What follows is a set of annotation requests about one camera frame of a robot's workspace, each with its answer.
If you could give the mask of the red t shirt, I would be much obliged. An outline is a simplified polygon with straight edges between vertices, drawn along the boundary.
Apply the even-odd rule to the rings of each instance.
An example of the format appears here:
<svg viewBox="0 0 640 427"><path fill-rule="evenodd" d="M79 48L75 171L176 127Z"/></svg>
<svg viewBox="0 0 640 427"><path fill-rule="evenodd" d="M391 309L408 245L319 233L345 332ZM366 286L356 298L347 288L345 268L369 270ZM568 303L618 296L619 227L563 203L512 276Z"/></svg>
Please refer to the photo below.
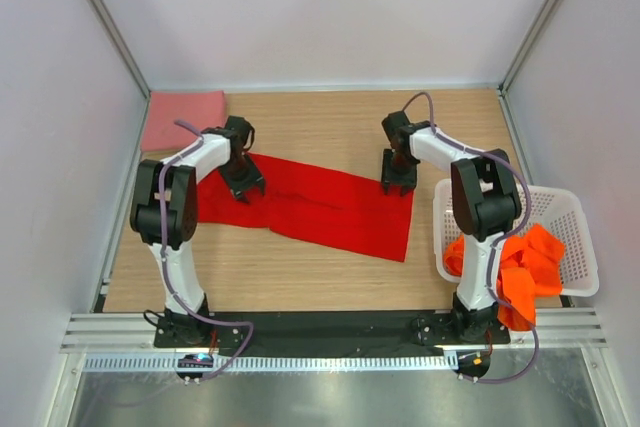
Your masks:
<svg viewBox="0 0 640 427"><path fill-rule="evenodd" d="M413 196L387 195L379 182L345 172L253 154L266 190L232 197L220 172L197 186L199 221L276 234L395 262L407 255Z"/></svg>

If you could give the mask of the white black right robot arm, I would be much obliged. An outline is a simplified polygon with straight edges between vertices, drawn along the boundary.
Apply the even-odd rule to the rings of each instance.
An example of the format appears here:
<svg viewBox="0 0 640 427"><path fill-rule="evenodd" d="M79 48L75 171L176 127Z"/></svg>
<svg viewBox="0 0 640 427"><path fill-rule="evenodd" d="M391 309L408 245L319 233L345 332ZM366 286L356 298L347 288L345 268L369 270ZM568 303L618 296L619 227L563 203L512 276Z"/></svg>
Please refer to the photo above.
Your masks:
<svg viewBox="0 0 640 427"><path fill-rule="evenodd" d="M384 193L413 192L421 162L450 174L454 220L464 238L463 271L453 295L450 329L459 341L472 343L497 319L493 284L499 257L522 213L509 157L501 149L481 151L463 144L429 121L412 123L403 111L388 114L381 125L390 143L383 150Z"/></svg>

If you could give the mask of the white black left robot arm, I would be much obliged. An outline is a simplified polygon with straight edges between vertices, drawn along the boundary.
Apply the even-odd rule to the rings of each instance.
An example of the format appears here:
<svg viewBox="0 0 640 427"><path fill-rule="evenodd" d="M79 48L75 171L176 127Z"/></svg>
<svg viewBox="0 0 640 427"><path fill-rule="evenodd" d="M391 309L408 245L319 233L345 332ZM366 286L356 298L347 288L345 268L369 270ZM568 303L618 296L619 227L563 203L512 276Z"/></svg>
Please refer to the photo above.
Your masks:
<svg viewBox="0 0 640 427"><path fill-rule="evenodd" d="M153 323L154 345L199 347L220 323L209 314L195 269L198 184L217 172L230 198L247 204L249 192L265 193L266 181L249 156L255 129L245 118L230 116L224 126L202 131L183 120L175 124L195 140L172 156L140 162L130 225L154 256L165 290L164 312Z"/></svg>

